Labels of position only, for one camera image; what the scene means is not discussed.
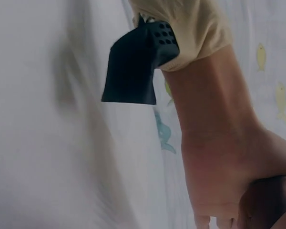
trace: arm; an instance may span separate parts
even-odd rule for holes
[[[179,71],[163,74],[183,135],[213,139],[261,127],[231,45]]]

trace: black plastic object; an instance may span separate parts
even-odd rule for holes
[[[167,22],[145,23],[141,17],[138,28],[111,47],[102,102],[155,105],[154,70],[179,52]]]

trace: hand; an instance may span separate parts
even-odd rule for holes
[[[198,229],[209,228],[210,216],[217,217],[220,229],[232,228],[240,199],[253,181],[286,175],[286,141],[264,129],[244,138],[233,134],[219,137],[201,148],[193,145],[191,136],[183,137],[185,175]],[[265,198],[266,188],[261,184],[249,189],[244,199]],[[263,214],[257,217],[258,222],[263,221]],[[242,222],[248,218],[243,219],[242,212],[240,215],[239,229],[244,229]]]
[[[286,213],[286,177],[250,185],[239,204],[238,229],[270,229]]]

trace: fish pattern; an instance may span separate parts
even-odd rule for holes
[[[174,103],[173,97],[172,97],[172,93],[171,93],[171,89],[170,86],[168,85],[167,81],[165,81],[165,90],[167,92],[167,94],[170,96],[171,100],[168,102],[168,106],[172,103]]]
[[[258,45],[256,52],[258,71],[265,71],[266,64],[266,50],[262,43]]]
[[[286,123],[286,88],[281,82],[276,86],[276,105],[279,111],[276,118]]]
[[[161,143],[161,149],[167,150],[172,152],[173,154],[176,154],[176,150],[174,147],[172,147],[170,144],[168,144],[168,140],[171,138],[171,129],[167,125],[162,123],[161,117],[159,112],[154,112],[156,122],[157,122],[157,128],[158,128],[158,135],[160,138]]]

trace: shower curtain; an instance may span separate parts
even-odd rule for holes
[[[262,123],[286,139],[286,0],[218,0]],[[0,0],[0,229],[192,229],[174,101],[101,103],[126,0]],[[216,228],[214,221],[211,228]]]

